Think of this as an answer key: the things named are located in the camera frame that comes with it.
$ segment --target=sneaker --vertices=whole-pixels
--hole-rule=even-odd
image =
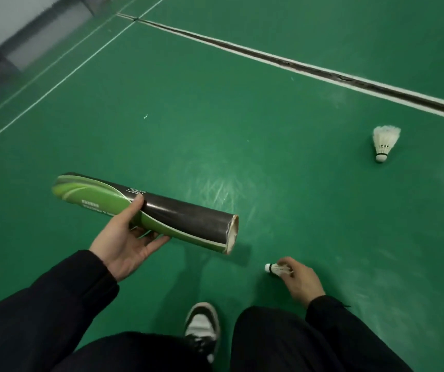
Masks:
[[[217,311],[209,303],[198,303],[189,311],[184,338],[189,346],[213,363],[220,339]]]

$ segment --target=white court line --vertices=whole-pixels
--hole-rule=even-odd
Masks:
[[[136,0],[129,1],[126,5],[122,6],[118,13],[123,11],[125,8],[127,8],[129,5],[131,5]],[[84,38],[82,38],[80,41],[78,41],[75,45],[73,45],[69,50],[65,51],[61,56],[57,58],[54,62],[52,62],[48,67],[43,69],[41,73],[39,73],[37,76],[35,76],[33,79],[31,79],[27,84],[25,84],[23,87],[21,87],[18,91],[13,93],[10,97],[5,99],[2,103],[0,103],[0,109],[4,107],[7,103],[9,103],[12,99],[14,99],[16,96],[18,96],[20,93],[22,93],[29,85],[34,83],[38,78],[40,78],[42,75],[44,75],[50,68],[52,68],[55,64],[57,64],[60,60],[64,58],[64,56],[67,56],[68,53],[70,53],[74,48],[76,48],[79,44],[83,43],[86,39],[88,39],[90,36],[92,36],[96,31],[100,30],[104,25],[106,25],[109,21],[112,20],[112,18],[115,17],[115,13],[108,18],[105,22],[103,22],[101,25],[99,25],[95,30],[91,31],[88,35],[86,35]]]
[[[141,14],[138,18],[143,17],[146,13],[151,11],[154,7],[156,7],[158,4],[160,4],[163,0],[158,1],[153,6],[151,6],[150,9],[148,9],[146,12]],[[37,105],[39,102],[41,102],[43,99],[46,98],[48,94],[50,94],[53,90],[55,90],[57,87],[59,87],[67,78],[69,78],[71,75],[73,75],[75,72],[77,72],[84,64],[86,64],[89,60],[91,60],[93,57],[95,57],[102,49],[104,49],[107,45],[112,43],[115,39],[117,39],[124,31],[126,31],[128,28],[130,28],[135,21],[132,21],[130,24],[128,24],[124,29],[122,29],[117,35],[115,35],[112,39],[110,39],[107,43],[101,46],[100,49],[98,49],[94,54],[92,54],[90,57],[88,57],[86,60],[84,60],[77,68],[75,68],[72,72],[67,74],[60,82],[58,82],[54,87],[52,87],[50,90],[48,90],[46,93],[43,94],[37,101],[35,101],[31,106],[27,107],[23,112],[21,112],[14,120],[12,120],[9,124],[5,125],[2,129],[0,129],[0,134],[6,130],[10,125],[14,124],[18,119],[20,119],[27,111],[29,111],[31,108],[33,108],[35,105]]]
[[[130,20],[134,18],[132,16],[128,16],[127,14],[122,14],[122,13],[118,13],[117,16],[122,17],[122,18],[126,18],[126,19],[130,19]],[[199,37],[199,38],[208,38],[208,39],[211,39],[213,41],[217,41],[217,42],[225,43],[227,45],[231,45],[233,47],[243,48],[243,49],[249,50],[249,51],[254,52],[254,53],[260,53],[262,55],[274,57],[274,58],[277,58],[279,60],[284,60],[284,61],[287,61],[287,62],[292,62],[292,63],[298,64],[298,65],[305,65],[305,66],[308,66],[308,67],[311,67],[311,68],[315,68],[315,69],[319,69],[319,70],[322,70],[322,71],[325,71],[325,72],[328,72],[328,73],[331,73],[331,74],[342,75],[342,76],[349,77],[349,78],[352,78],[352,79],[355,79],[355,80],[358,80],[358,81],[362,81],[362,82],[370,83],[370,84],[373,84],[373,85],[385,87],[385,88],[388,88],[388,89],[391,89],[391,90],[396,90],[396,91],[398,91],[400,93],[410,94],[410,95],[413,95],[413,96],[417,96],[418,98],[431,100],[433,102],[438,102],[438,103],[444,104],[444,99],[431,97],[429,95],[425,95],[425,94],[422,94],[422,93],[417,93],[415,91],[403,89],[401,87],[391,86],[391,85],[388,85],[388,84],[385,84],[385,83],[381,83],[381,82],[371,81],[371,80],[368,80],[366,78],[357,77],[357,76],[350,75],[350,74],[347,74],[347,73],[342,73],[342,72],[338,72],[338,71],[335,71],[335,70],[331,70],[331,69],[327,69],[327,68],[322,68],[320,66],[316,66],[316,65],[312,65],[312,64],[308,64],[308,63],[304,63],[304,62],[295,61],[295,60],[292,60],[292,59],[287,58],[287,57],[276,56],[276,55],[273,55],[271,53],[259,51],[257,49],[253,49],[253,48],[246,47],[246,46],[243,46],[243,45],[238,45],[238,44],[235,44],[235,43],[232,43],[232,42],[228,42],[228,41],[223,41],[223,40],[220,40],[220,39],[217,39],[217,38],[214,38],[214,37],[208,37],[208,36],[205,36],[205,35],[197,34],[197,33],[194,33],[193,31],[187,31],[187,30],[178,29],[176,27],[163,25],[163,24],[158,23],[158,22],[151,22],[151,23],[154,23],[157,26],[152,26],[150,24],[146,24],[146,25],[150,26],[150,27],[154,27],[154,28],[159,29],[159,30],[166,31],[166,32],[171,33],[171,34],[175,34],[175,35],[179,35],[181,37],[185,37],[187,39],[191,39],[191,40],[193,40],[195,42],[203,43],[203,44],[206,44],[206,45],[211,45],[211,46],[213,46],[215,48],[225,50],[225,51],[233,53],[235,55],[239,55],[239,56],[244,56],[244,57],[250,58],[251,60],[259,61],[259,62],[262,62],[264,64],[275,66],[277,68],[289,70],[291,72],[294,72],[294,73],[297,73],[297,74],[301,74],[301,75],[304,75],[304,76],[307,76],[307,77],[312,77],[312,78],[318,79],[320,81],[332,83],[332,84],[337,85],[337,86],[346,87],[348,89],[355,90],[355,91],[358,91],[358,92],[361,92],[361,93],[365,93],[365,94],[368,94],[368,95],[372,95],[372,96],[377,97],[377,98],[387,99],[387,100],[390,100],[392,102],[399,103],[399,104],[402,104],[402,105],[405,105],[405,106],[409,106],[409,107],[412,107],[412,108],[416,108],[418,110],[422,110],[422,111],[425,111],[425,112],[433,113],[433,114],[442,116],[444,118],[444,112],[443,111],[438,111],[438,110],[435,110],[435,109],[430,108],[430,107],[421,106],[421,105],[418,105],[416,103],[412,103],[412,102],[410,102],[408,100],[399,99],[399,98],[396,98],[396,97],[393,97],[393,96],[390,96],[390,95],[377,93],[377,92],[374,92],[374,91],[371,91],[371,90],[367,90],[367,89],[362,89],[362,88],[359,88],[359,87],[356,87],[356,86],[351,86],[348,83],[337,82],[337,81],[334,81],[334,80],[331,80],[331,79],[328,79],[328,78],[324,78],[324,77],[320,77],[320,76],[317,76],[317,75],[314,75],[314,74],[311,74],[311,73],[302,72],[302,71],[293,69],[291,67],[282,66],[282,65],[279,65],[279,64],[277,64],[275,62],[270,62],[270,61],[267,61],[267,60],[264,60],[264,59],[261,59],[261,58],[255,57],[255,56],[248,55],[248,54],[243,53],[243,52],[238,52],[238,51],[235,51],[233,49],[228,49],[228,48],[225,48],[225,47],[221,47],[221,46],[219,46],[217,44],[210,43],[210,42],[207,42],[207,41],[202,40],[202,39],[198,39],[198,38],[195,38],[195,37],[190,37],[190,36],[187,36],[187,35],[185,35],[183,33],[189,33],[189,34],[194,35],[194,36]]]

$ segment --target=leg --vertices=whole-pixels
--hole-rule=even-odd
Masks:
[[[252,306],[237,319],[231,372],[343,371],[325,338],[304,320],[280,309]]]
[[[126,332],[101,338],[68,356],[52,372],[211,371],[181,338]]]

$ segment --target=green and black tube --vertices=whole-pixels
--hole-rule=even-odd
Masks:
[[[52,187],[60,199],[99,213],[114,216],[124,210],[138,193],[145,203],[132,220],[159,234],[168,235],[216,252],[229,254],[236,242],[238,216],[142,190],[69,172]]]

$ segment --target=boundary line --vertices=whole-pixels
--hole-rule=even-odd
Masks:
[[[153,6],[151,6],[146,12],[144,12],[141,16],[138,18],[143,17],[146,13],[150,12],[153,8],[155,8],[158,4],[160,4],[163,0],[157,1]],[[36,100],[31,106],[27,107],[23,112],[21,112],[15,119],[13,119],[9,124],[5,125],[2,129],[0,129],[0,134],[6,130],[10,125],[14,124],[18,119],[20,119],[26,112],[28,112],[30,109],[32,109],[35,105],[37,105],[39,102],[41,102],[43,99],[46,98],[48,94],[50,94],[53,90],[55,90],[57,87],[59,87],[67,78],[69,78],[71,75],[73,75],[75,72],[77,72],[84,64],[86,64],[89,60],[91,60],[93,57],[95,57],[98,53],[101,52],[102,49],[104,49],[107,45],[112,43],[115,39],[117,39],[124,31],[126,31],[128,28],[130,28],[135,21],[132,21],[130,24],[128,24],[124,29],[119,31],[112,39],[110,39],[107,43],[101,46],[94,54],[92,54],[90,57],[88,57],[86,60],[84,60],[80,65],[78,65],[73,71],[71,71],[69,74],[67,74],[60,82],[58,82],[55,86],[53,86],[50,90],[48,90],[46,93],[44,93],[38,100]]]
[[[295,61],[286,57],[276,56],[271,53],[259,51],[246,46],[223,41],[214,37],[197,34],[191,31],[178,29],[175,27],[163,25],[148,20],[139,20],[138,18],[117,13],[118,17],[139,22],[159,30],[179,35],[195,42],[211,45],[215,48],[244,56],[255,61],[259,61],[268,65],[272,65],[281,69],[285,69],[297,74],[305,75],[318,79],[320,81],[329,82],[337,86],[346,87],[361,93],[369,94],[377,98],[387,99],[394,103],[403,104],[418,110],[437,114],[444,117],[444,99],[431,97],[422,93],[387,85],[381,82],[371,81],[366,78],[357,77],[347,73],[337,72],[335,70],[322,68],[312,64]]]
[[[131,5],[136,0],[130,0],[126,5],[122,6],[117,13],[120,13],[125,8],[127,8],[129,5]],[[67,56],[68,53],[73,51],[78,45],[83,43],[86,39],[88,39],[90,36],[92,36],[96,31],[100,30],[104,25],[106,25],[108,22],[112,20],[112,18],[115,17],[116,13],[113,13],[110,18],[107,18],[105,22],[103,22],[101,25],[95,28],[95,30],[91,31],[88,35],[86,35],[84,38],[82,38],[80,41],[78,41],[75,45],[70,47],[69,50],[65,51],[62,55],[58,56],[58,58],[52,62],[49,66],[47,66],[45,69],[43,69],[40,73],[38,73],[35,77],[33,77],[31,80],[29,80],[28,83],[26,83],[24,86],[22,86],[19,90],[17,90],[15,93],[13,93],[10,97],[5,99],[2,103],[0,103],[0,109],[2,109],[7,103],[9,103],[12,99],[17,97],[20,93],[22,93],[28,86],[33,84],[38,78],[40,78],[42,75],[44,75],[50,68],[52,68],[55,64],[57,64],[60,60],[64,58],[64,56]]]

